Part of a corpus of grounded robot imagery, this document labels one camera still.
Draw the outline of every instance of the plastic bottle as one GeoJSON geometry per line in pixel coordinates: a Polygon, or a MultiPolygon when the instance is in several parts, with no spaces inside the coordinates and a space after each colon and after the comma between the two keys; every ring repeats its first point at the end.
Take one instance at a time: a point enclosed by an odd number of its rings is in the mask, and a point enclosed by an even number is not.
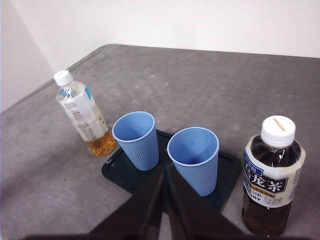
{"type": "Polygon", "coordinates": [[[306,157],[295,132],[291,119],[270,116],[245,148],[242,220],[254,234],[279,235],[286,228],[306,157]]]}
{"type": "Polygon", "coordinates": [[[77,81],[68,70],[57,72],[53,79],[60,87],[56,99],[64,108],[90,152],[95,156],[110,153],[116,141],[98,108],[89,88],[77,81]]]}

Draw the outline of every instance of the brown liquid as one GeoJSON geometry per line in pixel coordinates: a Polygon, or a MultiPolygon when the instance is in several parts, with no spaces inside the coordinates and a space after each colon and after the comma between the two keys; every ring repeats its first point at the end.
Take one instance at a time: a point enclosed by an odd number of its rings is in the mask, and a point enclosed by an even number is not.
{"type": "Polygon", "coordinates": [[[92,142],[86,141],[85,144],[93,155],[101,157],[109,154],[115,148],[116,140],[108,130],[103,137],[92,142]]]}
{"type": "MultiPolygon", "coordinates": [[[[273,148],[265,144],[260,136],[253,139],[250,148],[257,160],[274,168],[291,166],[301,155],[301,148],[296,141],[286,148],[273,148]]],[[[282,207],[268,208],[253,201],[243,188],[242,220],[254,234],[279,235],[286,228],[291,203],[282,207]]]]}

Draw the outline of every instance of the white wall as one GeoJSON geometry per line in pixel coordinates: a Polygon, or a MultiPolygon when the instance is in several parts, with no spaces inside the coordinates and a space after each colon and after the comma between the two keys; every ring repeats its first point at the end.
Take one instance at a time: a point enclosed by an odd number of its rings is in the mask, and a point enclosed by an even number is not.
{"type": "Polygon", "coordinates": [[[52,74],[11,1],[1,1],[1,112],[48,82],[52,74]]]}
{"type": "Polygon", "coordinates": [[[320,0],[12,3],[55,72],[110,43],[320,57],[320,0]]]}

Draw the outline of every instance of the blue plastic cup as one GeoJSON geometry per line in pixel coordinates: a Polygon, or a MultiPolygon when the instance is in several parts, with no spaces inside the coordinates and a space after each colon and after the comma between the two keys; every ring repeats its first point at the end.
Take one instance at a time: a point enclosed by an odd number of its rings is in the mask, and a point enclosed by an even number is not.
{"type": "Polygon", "coordinates": [[[216,188],[218,151],[218,137],[203,127],[178,131],[167,146],[175,168],[201,197],[216,188]]]}
{"type": "Polygon", "coordinates": [[[112,135],[137,169],[147,171],[158,164],[156,124],[150,113],[134,111],[120,117],[112,135]]]}

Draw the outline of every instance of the oolong tea bottle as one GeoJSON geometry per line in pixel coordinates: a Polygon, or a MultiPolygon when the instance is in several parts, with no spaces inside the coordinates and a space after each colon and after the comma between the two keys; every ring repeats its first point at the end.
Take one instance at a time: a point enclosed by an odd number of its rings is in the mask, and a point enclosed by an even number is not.
{"type": "Polygon", "coordinates": [[[285,230],[306,157],[295,133],[291,119],[270,116],[245,147],[242,220],[254,234],[285,230]]]}

